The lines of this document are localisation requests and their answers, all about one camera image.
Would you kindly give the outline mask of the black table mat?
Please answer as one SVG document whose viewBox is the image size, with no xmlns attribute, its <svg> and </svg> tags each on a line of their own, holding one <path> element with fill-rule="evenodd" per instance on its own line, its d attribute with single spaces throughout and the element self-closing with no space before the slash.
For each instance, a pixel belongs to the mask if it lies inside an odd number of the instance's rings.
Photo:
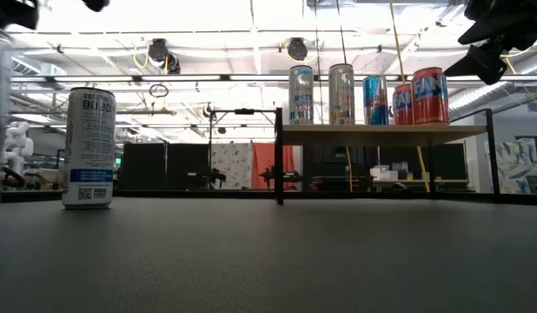
<svg viewBox="0 0 537 313">
<path fill-rule="evenodd" d="M 0 313 L 537 313 L 537 206 L 0 205 Z"/>
</svg>

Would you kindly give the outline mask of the black aluminium table frame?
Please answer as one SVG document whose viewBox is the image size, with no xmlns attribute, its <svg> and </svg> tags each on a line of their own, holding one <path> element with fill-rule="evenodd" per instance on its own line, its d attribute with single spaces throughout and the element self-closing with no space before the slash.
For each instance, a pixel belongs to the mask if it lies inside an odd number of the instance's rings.
<svg viewBox="0 0 537 313">
<path fill-rule="evenodd" d="M 62 199 L 60 190 L 49 191 L 4 191 L 0 203 L 26 203 L 58 201 Z M 115 190 L 113 197 L 129 198 L 213 198 L 213 199 L 259 199 L 276 200 L 276 193 L 254 190 Z M 483 194 L 464 192 L 284 192 L 282 200 L 331 200 L 331 199 L 386 199 L 386 200 L 444 200 L 477 203 L 518 204 L 537 206 L 537 195 L 525 194 Z"/>
</svg>

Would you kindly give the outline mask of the black partition panel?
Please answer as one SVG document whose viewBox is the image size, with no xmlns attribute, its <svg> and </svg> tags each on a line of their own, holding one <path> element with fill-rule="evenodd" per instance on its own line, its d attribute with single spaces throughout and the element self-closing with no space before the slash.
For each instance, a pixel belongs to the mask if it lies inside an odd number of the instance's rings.
<svg viewBox="0 0 537 313">
<path fill-rule="evenodd" d="M 168 146 L 168 189 L 204 189 L 206 182 L 203 174 L 208 167 L 209 146 L 207 144 L 171 143 Z"/>
<path fill-rule="evenodd" d="M 165 187 L 165 149 L 163 143 L 126 143 L 123 147 L 124 190 L 163 190 Z"/>
</svg>

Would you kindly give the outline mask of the blue soda can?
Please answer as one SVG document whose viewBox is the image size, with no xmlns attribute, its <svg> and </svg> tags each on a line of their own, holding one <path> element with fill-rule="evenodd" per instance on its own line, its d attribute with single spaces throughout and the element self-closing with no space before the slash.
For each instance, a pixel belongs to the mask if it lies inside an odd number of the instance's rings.
<svg viewBox="0 0 537 313">
<path fill-rule="evenodd" d="M 363 80 L 363 108 L 366 125 L 388 125 L 388 93 L 384 76 Z"/>
</svg>

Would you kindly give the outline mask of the white storage boxes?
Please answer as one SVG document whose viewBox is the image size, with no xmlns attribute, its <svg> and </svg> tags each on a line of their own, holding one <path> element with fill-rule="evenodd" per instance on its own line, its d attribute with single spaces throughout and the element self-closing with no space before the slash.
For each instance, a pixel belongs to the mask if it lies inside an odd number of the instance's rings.
<svg viewBox="0 0 537 313">
<path fill-rule="evenodd" d="M 397 181 L 399 172 L 391 170 L 389 165 L 377 165 L 370 169 L 371 177 L 376 181 Z"/>
</svg>

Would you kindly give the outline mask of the white Celsius can blue band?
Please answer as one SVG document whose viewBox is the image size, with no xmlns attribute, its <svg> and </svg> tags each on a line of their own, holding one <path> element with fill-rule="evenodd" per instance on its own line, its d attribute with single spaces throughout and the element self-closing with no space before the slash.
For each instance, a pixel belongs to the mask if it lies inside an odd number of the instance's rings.
<svg viewBox="0 0 537 313">
<path fill-rule="evenodd" d="M 116 98 L 107 91 L 70 91 L 63 166 L 63 206 L 103 209 L 113 195 Z"/>
</svg>

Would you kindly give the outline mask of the silver Celsius Arctic Vibe can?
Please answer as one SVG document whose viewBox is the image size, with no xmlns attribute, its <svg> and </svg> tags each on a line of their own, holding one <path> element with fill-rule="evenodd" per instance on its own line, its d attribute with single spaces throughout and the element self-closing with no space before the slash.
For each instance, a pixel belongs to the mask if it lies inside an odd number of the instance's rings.
<svg viewBox="0 0 537 313">
<path fill-rule="evenodd" d="M 314 123 L 314 74 L 307 65 L 296 65 L 288 74 L 288 120 L 290 124 Z"/>
</svg>

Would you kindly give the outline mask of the long ceiling light fixture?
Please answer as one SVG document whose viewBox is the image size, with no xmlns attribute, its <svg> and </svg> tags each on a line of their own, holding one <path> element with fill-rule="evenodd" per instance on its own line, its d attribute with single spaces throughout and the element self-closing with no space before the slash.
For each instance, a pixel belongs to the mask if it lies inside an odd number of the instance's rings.
<svg viewBox="0 0 537 313">
<path fill-rule="evenodd" d="M 402 81 L 399 75 L 386 75 L 389 82 Z M 477 76 L 447 77 L 449 82 L 483 83 Z M 11 77 L 12 83 L 141 83 L 141 82 L 284 82 L 288 75 L 147 75 L 147 76 L 19 76 Z M 537 81 L 537 75 L 508 75 L 499 82 L 531 82 Z"/>
</svg>

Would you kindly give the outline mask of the wooden shelf black frame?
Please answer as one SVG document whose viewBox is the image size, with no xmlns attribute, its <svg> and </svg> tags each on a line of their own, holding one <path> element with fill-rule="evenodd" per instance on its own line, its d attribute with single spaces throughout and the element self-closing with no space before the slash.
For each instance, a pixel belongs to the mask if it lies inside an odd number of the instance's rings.
<svg viewBox="0 0 537 313">
<path fill-rule="evenodd" d="M 391 126 L 391 125 L 285 125 L 282 121 L 282 109 L 275 111 L 275 190 L 277 204 L 284 204 L 283 176 L 283 147 L 303 145 L 332 145 L 355 147 L 415 147 L 428 149 L 431 158 L 432 148 L 439 144 L 450 143 L 467 137 L 487 135 L 489 148 L 489 165 L 493 191 L 490 194 L 481 193 L 438 193 L 435 191 L 433 176 L 426 178 L 430 191 L 415 195 L 396 193 L 382 195 L 374 192 L 331 194 L 329 199 L 382 198 L 382 199 L 441 199 L 468 200 L 470 202 L 500 203 L 500 180 L 498 177 L 498 162 L 495 153 L 493 112 L 490 109 L 477 110 L 476 114 L 484 114 L 486 124 L 476 125 L 422 125 L 422 126 Z"/>
</svg>

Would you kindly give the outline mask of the white Celsius can yellow band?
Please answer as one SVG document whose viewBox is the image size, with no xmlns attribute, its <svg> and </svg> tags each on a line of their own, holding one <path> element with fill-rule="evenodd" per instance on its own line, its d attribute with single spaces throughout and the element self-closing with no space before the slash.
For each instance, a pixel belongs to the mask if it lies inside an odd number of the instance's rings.
<svg viewBox="0 0 537 313">
<path fill-rule="evenodd" d="M 328 108 L 331 125 L 355 123 L 355 77 L 350 64 L 340 63 L 329 68 Z"/>
</svg>

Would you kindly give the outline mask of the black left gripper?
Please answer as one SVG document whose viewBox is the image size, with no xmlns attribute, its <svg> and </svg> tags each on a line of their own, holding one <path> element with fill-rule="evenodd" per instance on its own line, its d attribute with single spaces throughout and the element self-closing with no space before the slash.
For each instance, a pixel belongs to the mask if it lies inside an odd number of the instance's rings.
<svg viewBox="0 0 537 313">
<path fill-rule="evenodd" d="M 37 0 L 0 0 L 0 28 L 10 24 L 34 30 L 38 23 Z"/>
</svg>

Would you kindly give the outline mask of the red Fanta can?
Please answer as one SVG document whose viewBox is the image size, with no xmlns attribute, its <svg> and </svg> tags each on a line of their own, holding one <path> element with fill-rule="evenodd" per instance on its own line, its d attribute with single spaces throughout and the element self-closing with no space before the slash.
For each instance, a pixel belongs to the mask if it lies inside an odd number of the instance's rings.
<svg viewBox="0 0 537 313">
<path fill-rule="evenodd" d="M 449 124 L 447 78 L 442 68 L 417 70 L 411 87 L 415 125 Z"/>
<path fill-rule="evenodd" d="M 393 112 L 395 125 L 414 125 L 412 87 L 404 83 L 394 88 Z"/>
</svg>

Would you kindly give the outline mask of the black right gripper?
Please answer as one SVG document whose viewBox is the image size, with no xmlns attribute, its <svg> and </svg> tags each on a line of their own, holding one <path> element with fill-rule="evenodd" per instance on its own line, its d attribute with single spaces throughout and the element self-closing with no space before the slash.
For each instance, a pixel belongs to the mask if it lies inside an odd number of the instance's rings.
<svg viewBox="0 0 537 313">
<path fill-rule="evenodd" d="M 502 48 L 529 48 L 537 40 L 537 0 L 469 0 L 466 18 L 474 24 L 458 43 L 482 40 Z M 444 70 L 447 77 L 477 76 L 483 83 L 498 83 L 507 64 L 495 50 L 470 45 L 467 54 Z"/>
</svg>

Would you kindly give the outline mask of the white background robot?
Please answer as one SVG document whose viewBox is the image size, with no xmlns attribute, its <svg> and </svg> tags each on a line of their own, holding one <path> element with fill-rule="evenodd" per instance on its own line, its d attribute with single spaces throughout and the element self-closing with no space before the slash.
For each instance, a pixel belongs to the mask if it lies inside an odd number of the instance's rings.
<svg viewBox="0 0 537 313">
<path fill-rule="evenodd" d="M 24 158 L 34 152 L 33 140 L 27 137 L 29 129 L 27 122 L 11 122 L 5 131 L 4 163 L 20 176 L 24 173 Z"/>
</svg>

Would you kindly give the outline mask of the orange cloth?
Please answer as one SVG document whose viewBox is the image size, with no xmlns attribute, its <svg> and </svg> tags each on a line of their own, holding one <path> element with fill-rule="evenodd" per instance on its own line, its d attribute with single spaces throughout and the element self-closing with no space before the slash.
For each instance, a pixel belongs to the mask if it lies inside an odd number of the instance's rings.
<svg viewBox="0 0 537 313">
<path fill-rule="evenodd" d="M 267 185 L 261 174 L 275 164 L 275 145 L 273 143 L 253 143 L 252 147 L 251 188 L 264 190 Z M 283 147 L 283 170 L 286 172 L 295 171 L 292 146 Z"/>
</svg>

